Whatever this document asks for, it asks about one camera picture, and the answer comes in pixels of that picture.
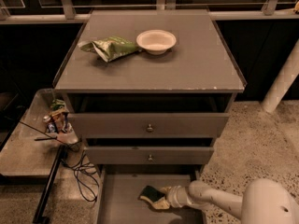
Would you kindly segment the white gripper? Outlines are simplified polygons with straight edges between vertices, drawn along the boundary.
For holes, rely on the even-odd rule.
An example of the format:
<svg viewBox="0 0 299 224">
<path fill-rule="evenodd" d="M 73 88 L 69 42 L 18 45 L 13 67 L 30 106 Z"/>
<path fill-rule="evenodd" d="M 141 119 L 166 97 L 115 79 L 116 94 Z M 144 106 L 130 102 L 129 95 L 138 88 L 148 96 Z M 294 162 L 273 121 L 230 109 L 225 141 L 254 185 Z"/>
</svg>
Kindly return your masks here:
<svg viewBox="0 0 299 224">
<path fill-rule="evenodd" d="M 170 206 L 174 208 L 181 208 L 190 204 L 186 187 L 162 187 L 159 189 L 159 191 L 163 194 L 166 194 L 166 199 L 162 198 L 152 205 L 156 210 L 166 210 L 169 209 Z"/>
</svg>

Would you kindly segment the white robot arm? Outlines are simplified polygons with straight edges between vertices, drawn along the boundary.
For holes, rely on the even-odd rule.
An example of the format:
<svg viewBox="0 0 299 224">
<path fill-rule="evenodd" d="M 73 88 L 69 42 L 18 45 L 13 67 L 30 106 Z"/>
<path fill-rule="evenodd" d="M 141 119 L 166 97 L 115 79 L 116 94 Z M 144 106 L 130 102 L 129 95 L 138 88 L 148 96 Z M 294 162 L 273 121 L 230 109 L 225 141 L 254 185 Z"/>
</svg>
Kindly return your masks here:
<svg viewBox="0 0 299 224">
<path fill-rule="evenodd" d="M 203 210 L 209 204 L 238 218 L 241 224 L 299 224 L 299 205 L 295 199 L 279 183 L 264 178 L 252 181 L 242 197 L 196 180 L 188 187 L 165 189 L 164 196 L 152 206 Z"/>
</svg>

